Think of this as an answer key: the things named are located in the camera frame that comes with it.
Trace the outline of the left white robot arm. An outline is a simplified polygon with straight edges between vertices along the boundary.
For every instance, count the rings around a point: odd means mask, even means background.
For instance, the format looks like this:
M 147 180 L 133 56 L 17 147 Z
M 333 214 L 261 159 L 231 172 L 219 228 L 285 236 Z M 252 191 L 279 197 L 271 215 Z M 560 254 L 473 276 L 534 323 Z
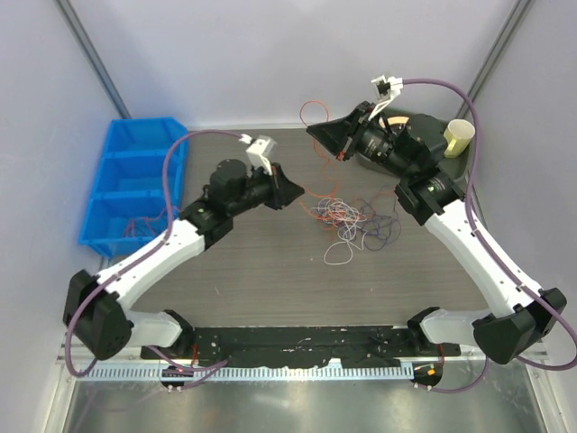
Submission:
M 134 311 L 135 302 L 173 269 L 220 241 L 233 229 L 235 217 L 261 205 L 281 210 L 303 193 L 277 163 L 266 171 L 248 169 L 236 159 L 221 161 L 202 195 L 157 238 L 96 275 L 80 271 L 70 279 L 63 317 L 69 333 L 98 361 L 127 346 L 156 346 L 174 360 L 189 356 L 193 327 L 173 310 Z

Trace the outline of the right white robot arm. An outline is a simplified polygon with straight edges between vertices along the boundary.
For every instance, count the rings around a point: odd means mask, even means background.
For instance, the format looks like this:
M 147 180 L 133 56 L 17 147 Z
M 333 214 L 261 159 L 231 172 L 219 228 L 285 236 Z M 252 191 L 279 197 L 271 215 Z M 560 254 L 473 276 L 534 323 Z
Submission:
M 399 204 L 453 254 L 488 305 L 480 311 L 421 311 L 408 321 L 408 348 L 426 356 L 444 343 L 472 345 L 491 361 L 508 364 L 550 332 L 566 297 L 557 288 L 541 289 L 466 212 L 463 190 L 440 165 L 447 147 L 440 121 L 412 115 L 391 127 L 373 109 L 362 102 L 346 117 L 308 126 L 307 133 L 339 161 L 360 154 L 397 176 Z

